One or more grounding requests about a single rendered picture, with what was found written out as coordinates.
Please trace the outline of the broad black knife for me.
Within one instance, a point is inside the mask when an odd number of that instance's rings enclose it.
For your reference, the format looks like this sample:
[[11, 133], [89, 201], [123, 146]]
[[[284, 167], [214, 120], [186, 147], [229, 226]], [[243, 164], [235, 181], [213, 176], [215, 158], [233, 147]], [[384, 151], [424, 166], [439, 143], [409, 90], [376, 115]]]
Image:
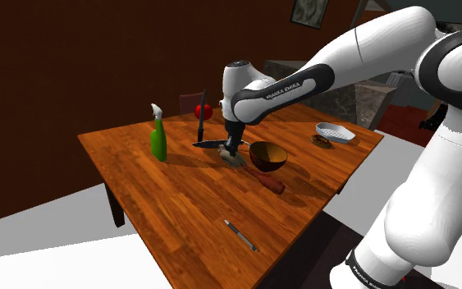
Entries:
[[223, 145], [227, 149], [231, 146], [226, 145], [228, 140], [203, 140], [200, 142], [193, 143], [194, 147], [203, 148], [203, 149], [217, 149], [219, 145]]

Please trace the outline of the red apple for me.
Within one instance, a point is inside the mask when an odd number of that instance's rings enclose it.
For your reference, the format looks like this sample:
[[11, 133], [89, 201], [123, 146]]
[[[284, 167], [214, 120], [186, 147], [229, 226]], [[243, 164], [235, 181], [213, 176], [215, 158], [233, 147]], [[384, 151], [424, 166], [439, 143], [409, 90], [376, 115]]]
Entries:
[[204, 106], [199, 104], [196, 106], [194, 114], [198, 119], [200, 119], [201, 116], [204, 116], [204, 120], [206, 121], [212, 117], [213, 109], [208, 104], [205, 104]]

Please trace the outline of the slim black knife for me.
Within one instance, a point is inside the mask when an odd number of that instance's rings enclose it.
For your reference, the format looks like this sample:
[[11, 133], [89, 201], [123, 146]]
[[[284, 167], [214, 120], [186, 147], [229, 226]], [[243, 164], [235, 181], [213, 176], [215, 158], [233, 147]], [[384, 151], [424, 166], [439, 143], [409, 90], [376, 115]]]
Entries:
[[199, 127], [198, 127], [198, 140], [197, 142], [203, 141], [204, 137], [204, 112], [205, 112], [205, 100], [206, 100], [206, 89], [203, 91], [201, 103], [199, 105]]

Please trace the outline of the brown bowl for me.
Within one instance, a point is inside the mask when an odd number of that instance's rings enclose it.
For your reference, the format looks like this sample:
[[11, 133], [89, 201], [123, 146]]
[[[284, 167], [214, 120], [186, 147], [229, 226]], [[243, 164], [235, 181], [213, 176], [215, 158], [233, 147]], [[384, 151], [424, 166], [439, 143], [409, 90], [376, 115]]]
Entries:
[[267, 141], [251, 144], [249, 156], [252, 164], [261, 172], [276, 171], [288, 159], [288, 153], [280, 145]]

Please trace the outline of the dark red chair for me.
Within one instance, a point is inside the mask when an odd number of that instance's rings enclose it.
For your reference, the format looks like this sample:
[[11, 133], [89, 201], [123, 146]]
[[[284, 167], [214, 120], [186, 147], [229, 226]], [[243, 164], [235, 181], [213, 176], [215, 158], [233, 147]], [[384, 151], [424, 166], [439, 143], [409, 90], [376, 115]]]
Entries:
[[180, 111], [181, 115], [194, 113], [197, 106], [202, 103], [203, 93], [182, 94], [180, 96]]

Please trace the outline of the green spray bottle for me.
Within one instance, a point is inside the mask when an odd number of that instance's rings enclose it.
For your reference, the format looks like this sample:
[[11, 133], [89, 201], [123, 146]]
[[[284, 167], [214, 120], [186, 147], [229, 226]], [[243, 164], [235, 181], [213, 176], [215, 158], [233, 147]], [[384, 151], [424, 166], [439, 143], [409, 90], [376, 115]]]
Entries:
[[150, 134], [151, 152], [158, 161], [164, 162], [167, 159], [167, 138], [162, 123], [162, 109], [155, 103], [151, 107], [155, 123], [155, 129]]

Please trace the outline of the wooden table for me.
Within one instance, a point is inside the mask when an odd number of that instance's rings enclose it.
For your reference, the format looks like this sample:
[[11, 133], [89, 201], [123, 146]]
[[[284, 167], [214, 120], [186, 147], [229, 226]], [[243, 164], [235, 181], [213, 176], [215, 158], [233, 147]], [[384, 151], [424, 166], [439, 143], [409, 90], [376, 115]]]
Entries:
[[173, 289], [253, 289], [381, 141], [378, 133], [349, 124], [352, 141], [319, 148], [310, 137], [319, 122], [331, 120], [295, 104], [245, 129], [246, 143], [269, 141], [288, 153], [272, 173], [286, 186], [281, 195], [226, 165], [217, 151], [194, 147], [199, 123], [190, 114], [164, 120], [165, 162], [150, 150], [152, 122], [79, 139]]

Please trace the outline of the brown doughnut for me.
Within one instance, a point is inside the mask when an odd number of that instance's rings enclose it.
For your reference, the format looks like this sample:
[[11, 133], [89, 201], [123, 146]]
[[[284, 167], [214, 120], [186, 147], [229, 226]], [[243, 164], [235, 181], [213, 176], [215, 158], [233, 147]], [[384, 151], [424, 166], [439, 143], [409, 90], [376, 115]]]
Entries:
[[332, 143], [322, 135], [312, 135], [310, 141], [323, 149], [330, 149], [332, 147]]

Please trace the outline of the white soap dish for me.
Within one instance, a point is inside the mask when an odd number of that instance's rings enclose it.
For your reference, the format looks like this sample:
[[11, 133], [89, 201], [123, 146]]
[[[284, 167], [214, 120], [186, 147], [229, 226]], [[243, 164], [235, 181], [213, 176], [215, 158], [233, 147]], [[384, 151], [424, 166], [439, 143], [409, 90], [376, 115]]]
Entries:
[[344, 126], [329, 122], [319, 122], [315, 129], [319, 135], [337, 143], [347, 144], [355, 138], [355, 134]]

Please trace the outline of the grey pen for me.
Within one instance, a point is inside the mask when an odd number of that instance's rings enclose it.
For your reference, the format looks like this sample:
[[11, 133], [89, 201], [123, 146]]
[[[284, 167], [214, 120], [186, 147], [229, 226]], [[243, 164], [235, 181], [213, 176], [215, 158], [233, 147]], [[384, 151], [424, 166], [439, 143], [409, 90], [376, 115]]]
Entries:
[[258, 247], [249, 239], [247, 238], [237, 227], [235, 227], [231, 222], [228, 220], [224, 220], [224, 223], [252, 250], [258, 252]]

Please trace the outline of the grey marble counter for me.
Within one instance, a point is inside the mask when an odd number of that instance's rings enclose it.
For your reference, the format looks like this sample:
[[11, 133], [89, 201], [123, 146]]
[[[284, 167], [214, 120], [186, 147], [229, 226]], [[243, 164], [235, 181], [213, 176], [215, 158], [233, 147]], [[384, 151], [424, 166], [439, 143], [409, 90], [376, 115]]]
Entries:
[[[306, 61], [266, 60], [262, 73], [275, 80], [287, 77], [300, 69]], [[343, 121], [357, 124], [355, 84], [315, 95], [300, 101], [300, 104], [324, 112]]]

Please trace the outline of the dark robot stand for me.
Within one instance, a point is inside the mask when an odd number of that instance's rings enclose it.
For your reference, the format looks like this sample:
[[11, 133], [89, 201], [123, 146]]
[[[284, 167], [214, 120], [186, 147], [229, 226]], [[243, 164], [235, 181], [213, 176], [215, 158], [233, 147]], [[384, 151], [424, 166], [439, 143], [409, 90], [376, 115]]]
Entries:
[[331, 289], [330, 270], [362, 239], [321, 212], [256, 289]]

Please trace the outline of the framed wall picture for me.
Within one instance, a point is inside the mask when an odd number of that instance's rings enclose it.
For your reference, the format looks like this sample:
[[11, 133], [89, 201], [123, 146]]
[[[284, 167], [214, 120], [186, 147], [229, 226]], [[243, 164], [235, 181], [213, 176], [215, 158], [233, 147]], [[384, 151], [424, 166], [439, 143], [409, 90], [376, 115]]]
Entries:
[[319, 29], [329, 0], [295, 0], [290, 21]]

